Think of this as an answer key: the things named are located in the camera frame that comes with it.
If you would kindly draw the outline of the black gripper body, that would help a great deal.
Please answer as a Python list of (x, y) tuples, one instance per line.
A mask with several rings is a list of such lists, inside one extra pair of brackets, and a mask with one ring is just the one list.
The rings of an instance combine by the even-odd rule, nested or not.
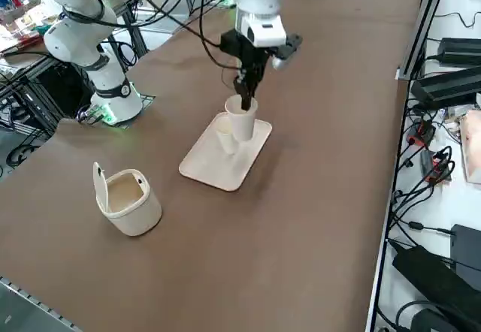
[(219, 48), (237, 58), (240, 68), (248, 72), (264, 72), (269, 58), (277, 55), (278, 51), (278, 47), (254, 47), (248, 38), (236, 30), (221, 34)]

